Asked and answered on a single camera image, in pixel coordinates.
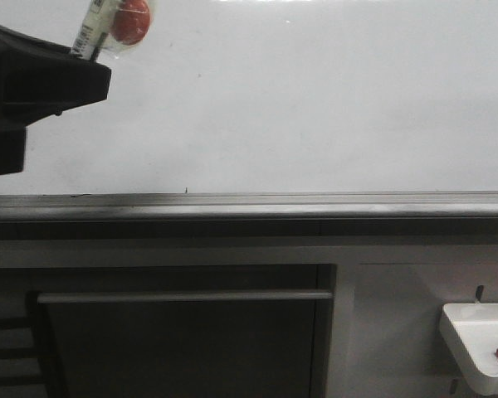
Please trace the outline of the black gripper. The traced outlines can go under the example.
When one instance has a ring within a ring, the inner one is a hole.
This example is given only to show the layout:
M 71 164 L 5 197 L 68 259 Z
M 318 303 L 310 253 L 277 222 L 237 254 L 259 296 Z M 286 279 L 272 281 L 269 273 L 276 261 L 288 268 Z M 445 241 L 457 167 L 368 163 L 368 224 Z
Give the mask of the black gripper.
M 110 79 L 107 66 L 0 25 L 0 176 L 22 172 L 29 125 L 105 100 Z

